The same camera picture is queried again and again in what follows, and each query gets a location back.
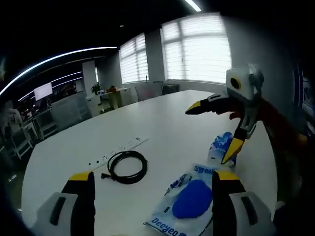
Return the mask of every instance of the computer screen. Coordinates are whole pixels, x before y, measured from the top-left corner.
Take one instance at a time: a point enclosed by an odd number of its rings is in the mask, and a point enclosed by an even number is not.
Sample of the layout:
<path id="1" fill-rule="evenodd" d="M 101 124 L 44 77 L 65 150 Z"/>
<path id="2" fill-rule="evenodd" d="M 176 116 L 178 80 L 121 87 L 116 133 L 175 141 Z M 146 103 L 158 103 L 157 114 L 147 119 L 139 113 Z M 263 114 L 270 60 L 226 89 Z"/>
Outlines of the computer screen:
<path id="1" fill-rule="evenodd" d="M 34 93 L 35 93 L 36 101 L 42 99 L 43 97 L 46 97 L 46 96 L 52 94 L 53 88 L 51 87 L 51 83 L 48 83 L 48 84 L 42 85 L 38 88 L 35 88 Z"/>

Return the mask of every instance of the white round table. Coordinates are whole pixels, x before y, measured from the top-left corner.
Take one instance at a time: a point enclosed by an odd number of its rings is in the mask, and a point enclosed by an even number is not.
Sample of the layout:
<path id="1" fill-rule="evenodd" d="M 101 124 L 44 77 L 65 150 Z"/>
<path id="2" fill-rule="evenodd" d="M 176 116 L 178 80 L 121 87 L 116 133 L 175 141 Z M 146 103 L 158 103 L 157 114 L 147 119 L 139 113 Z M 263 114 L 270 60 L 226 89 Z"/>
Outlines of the white round table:
<path id="1" fill-rule="evenodd" d="M 238 119 L 229 114 L 185 115 L 195 101 L 209 92 L 187 90 L 169 94 L 94 117 L 39 143 L 26 169 L 22 190 L 22 217 L 27 226 L 36 221 L 38 208 L 61 192 L 68 178 L 88 170 L 88 163 L 120 143 L 137 136 L 148 141 L 135 148 L 148 160 L 148 172 L 138 183 L 123 185 L 95 173 L 94 235 L 160 235 L 143 225 L 168 186 L 191 163 L 204 163 L 217 135 L 235 131 Z M 130 172 L 129 165 L 120 170 Z M 274 154 L 262 122 L 238 154 L 236 173 L 247 191 L 253 191 L 273 215 L 277 200 Z"/>

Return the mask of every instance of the potted plant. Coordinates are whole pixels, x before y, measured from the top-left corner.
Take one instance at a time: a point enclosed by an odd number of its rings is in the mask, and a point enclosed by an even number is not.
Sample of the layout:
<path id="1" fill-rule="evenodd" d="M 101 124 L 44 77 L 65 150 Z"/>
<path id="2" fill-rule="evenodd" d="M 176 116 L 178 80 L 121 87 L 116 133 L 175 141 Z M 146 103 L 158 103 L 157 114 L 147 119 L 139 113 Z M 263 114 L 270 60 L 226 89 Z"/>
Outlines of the potted plant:
<path id="1" fill-rule="evenodd" d="M 97 82 L 95 85 L 92 86 L 91 92 L 93 92 L 95 95 L 97 95 L 97 92 L 100 91 L 100 84 Z"/>

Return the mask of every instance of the window blind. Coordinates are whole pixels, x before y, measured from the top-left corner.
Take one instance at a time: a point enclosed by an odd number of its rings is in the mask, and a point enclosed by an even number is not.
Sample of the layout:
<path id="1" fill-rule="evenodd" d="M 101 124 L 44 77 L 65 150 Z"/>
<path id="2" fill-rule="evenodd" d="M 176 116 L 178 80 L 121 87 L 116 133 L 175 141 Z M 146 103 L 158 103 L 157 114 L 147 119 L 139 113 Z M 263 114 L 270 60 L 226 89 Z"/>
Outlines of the window blind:
<path id="1" fill-rule="evenodd" d="M 179 19 L 162 26 L 166 78 L 225 83 L 230 48 L 220 15 Z"/>
<path id="2" fill-rule="evenodd" d="M 124 44 L 119 55 L 123 84 L 149 79 L 144 34 Z"/>

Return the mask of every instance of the coiled black cable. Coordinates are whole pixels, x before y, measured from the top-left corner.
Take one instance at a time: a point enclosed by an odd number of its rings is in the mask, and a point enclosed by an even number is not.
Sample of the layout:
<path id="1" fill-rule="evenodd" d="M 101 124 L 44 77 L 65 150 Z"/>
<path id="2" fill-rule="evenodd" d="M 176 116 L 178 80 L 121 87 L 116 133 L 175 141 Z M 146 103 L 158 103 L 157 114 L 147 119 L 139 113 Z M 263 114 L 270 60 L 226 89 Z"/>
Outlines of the coiled black cable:
<path id="1" fill-rule="evenodd" d="M 137 158 L 142 163 L 142 169 L 130 176 L 118 176 L 114 169 L 115 166 L 120 162 L 121 160 L 124 160 L 126 158 L 133 157 Z M 137 151 L 121 151 L 117 152 L 115 155 L 113 155 L 111 158 L 109 158 L 107 162 L 107 169 L 110 175 L 102 173 L 101 178 L 107 178 L 110 177 L 112 180 L 115 180 L 119 183 L 123 184 L 133 184 L 137 183 L 146 175 L 147 169 L 148 169 L 148 161 L 144 158 L 144 156 Z"/>

